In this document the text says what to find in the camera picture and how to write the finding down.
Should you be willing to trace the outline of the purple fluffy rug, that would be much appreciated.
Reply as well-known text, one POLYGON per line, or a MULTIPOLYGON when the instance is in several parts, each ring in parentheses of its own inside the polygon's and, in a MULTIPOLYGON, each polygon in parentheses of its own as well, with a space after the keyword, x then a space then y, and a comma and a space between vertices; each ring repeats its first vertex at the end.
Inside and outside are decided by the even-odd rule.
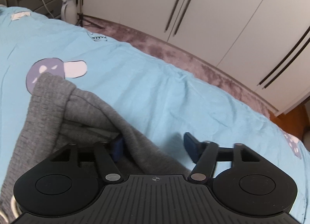
POLYGON ((274 116, 261 98, 245 88, 245 86, 192 54, 135 29, 96 18, 88 19, 97 24, 97 26, 94 26, 85 21, 84 27, 89 31, 112 37, 118 41, 130 43, 133 47, 146 54, 164 60, 166 63, 192 73, 196 78, 206 83, 223 89, 235 99, 247 104, 253 110, 265 115, 267 118, 271 119, 274 116))

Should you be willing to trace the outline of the grey knit pants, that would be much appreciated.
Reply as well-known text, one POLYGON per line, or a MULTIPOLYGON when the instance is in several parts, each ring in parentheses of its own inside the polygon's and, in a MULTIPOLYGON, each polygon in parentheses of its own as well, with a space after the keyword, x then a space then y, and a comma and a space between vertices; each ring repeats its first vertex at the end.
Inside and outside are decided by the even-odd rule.
POLYGON ((1 166, 5 173, 1 223, 15 220, 10 203, 14 183, 23 173, 69 143, 90 146, 101 141, 108 145, 118 134, 125 141, 124 154, 116 163, 121 174, 189 174, 98 96, 59 76, 41 75, 10 162, 1 166))

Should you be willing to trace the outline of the black tripod stand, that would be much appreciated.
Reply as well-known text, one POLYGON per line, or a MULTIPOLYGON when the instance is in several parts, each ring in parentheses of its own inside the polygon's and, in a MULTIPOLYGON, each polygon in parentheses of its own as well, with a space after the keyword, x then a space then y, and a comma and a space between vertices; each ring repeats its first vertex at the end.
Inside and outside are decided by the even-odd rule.
POLYGON ((83 27, 84 26, 84 22, 89 23, 90 25, 93 25, 96 28, 99 29, 105 29, 104 27, 98 25, 97 23, 92 22, 91 20, 88 20, 86 18, 86 16, 83 13, 83 3, 84 0, 76 0, 76 6, 77 6, 77 23, 76 26, 80 26, 83 27))

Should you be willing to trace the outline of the light blue mushroom bedsheet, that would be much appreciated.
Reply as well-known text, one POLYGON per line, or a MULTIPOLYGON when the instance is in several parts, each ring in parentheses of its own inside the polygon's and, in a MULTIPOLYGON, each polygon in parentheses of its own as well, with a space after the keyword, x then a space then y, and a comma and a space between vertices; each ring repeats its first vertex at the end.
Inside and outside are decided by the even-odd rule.
POLYGON ((309 151, 270 121, 256 97, 237 85, 206 83, 129 43, 23 7, 1 7, 1 178, 26 118, 26 76, 38 61, 84 61, 86 73, 72 82, 106 101, 187 168, 193 162, 181 144, 184 132, 223 147, 246 144, 295 180, 291 214, 309 223, 309 151))

